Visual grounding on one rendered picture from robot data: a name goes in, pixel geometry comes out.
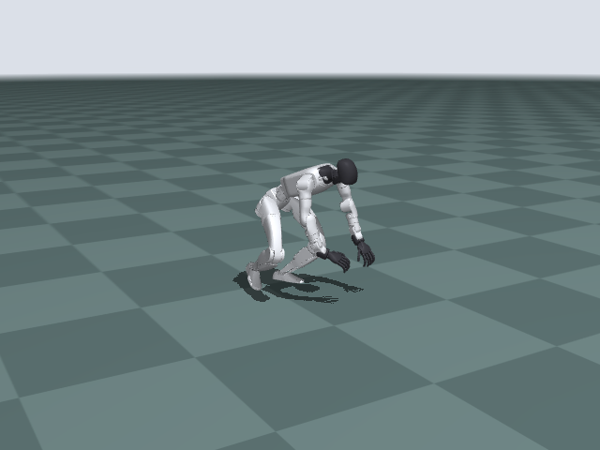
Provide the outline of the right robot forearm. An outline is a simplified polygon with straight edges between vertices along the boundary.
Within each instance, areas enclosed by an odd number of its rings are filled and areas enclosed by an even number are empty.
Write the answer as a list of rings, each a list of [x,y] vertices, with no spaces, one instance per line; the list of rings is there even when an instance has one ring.
[[[305,231],[305,234],[308,238],[308,241],[310,243],[312,250],[315,253],[315,256],[318,257],[316,255],[317,252],[321,252],[321,253],[325,254],[326,248],[323,246],[321,238],[318,235],[316,218],[312,215],[309,215],[309,216],[307,216],[306,223],[307,223],[307,229]],[[320,258],[320,257],[318,257],[318,258]]]

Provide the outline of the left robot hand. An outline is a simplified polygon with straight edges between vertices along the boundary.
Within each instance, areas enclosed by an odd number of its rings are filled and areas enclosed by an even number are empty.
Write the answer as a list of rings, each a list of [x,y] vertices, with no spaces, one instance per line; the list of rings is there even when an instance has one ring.
[[[357,246],[357,249],[358,249],[357,261],[358,262],[360,261],[360,254],[361,254],[364,259],[363,267],[365,267],[366,264],[367,264],[367,267],[372,265],[372,263],[375,262],[375,256],[374,256],[373,252],[371,251],[370,247],[366,243],[364,243],[365,239],[361,238],[361,239],[357,240],[356,237],[354,235],[352,235],[352,241],[354,242],[354,244]]]

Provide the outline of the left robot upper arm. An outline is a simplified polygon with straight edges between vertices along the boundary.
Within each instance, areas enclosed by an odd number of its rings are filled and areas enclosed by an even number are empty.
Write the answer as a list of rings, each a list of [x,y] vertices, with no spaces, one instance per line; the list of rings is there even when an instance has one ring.
[[[338,169],[337,169],[338,170]],[[352,200],[351,189],[349,185],[344,185],[343,183],[338,183],[337,190],[342,198],[342,202],[340,202],[340,209],[342,212],[351,212],[350,208],[350,200]]]

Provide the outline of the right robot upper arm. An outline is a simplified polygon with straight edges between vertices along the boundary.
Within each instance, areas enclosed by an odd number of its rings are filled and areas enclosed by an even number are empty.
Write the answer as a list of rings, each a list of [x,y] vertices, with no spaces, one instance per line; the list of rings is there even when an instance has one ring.
[[[307,216],[311,215],[309,213],[311,205],[312,205],[311,193],[314,189],[314,182],[312,179],[312,175],[304,174],[297,181],[296,188],[297,188],[298,195],[299,195],[300,224],[303,227],[306,227],[307,226],[307,223],[306,223]]]

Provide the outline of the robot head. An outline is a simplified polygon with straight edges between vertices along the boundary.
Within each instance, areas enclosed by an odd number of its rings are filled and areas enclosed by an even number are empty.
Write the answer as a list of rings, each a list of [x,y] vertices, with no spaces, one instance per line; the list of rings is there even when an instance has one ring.
[[[332,169],[330,165],[322,166],[319,169],[320,177],[325,184],[333,182],[333,184],[343,183],[344,185],[353,185],[357,182],[357,169],[352,160],[348,158],[341,159],[337,163],[337,170]],[[317,169],[317,170],[318,170]],[[327,181],[324,177],[327,177]],[[319,176],[318,176],[319,177]]]

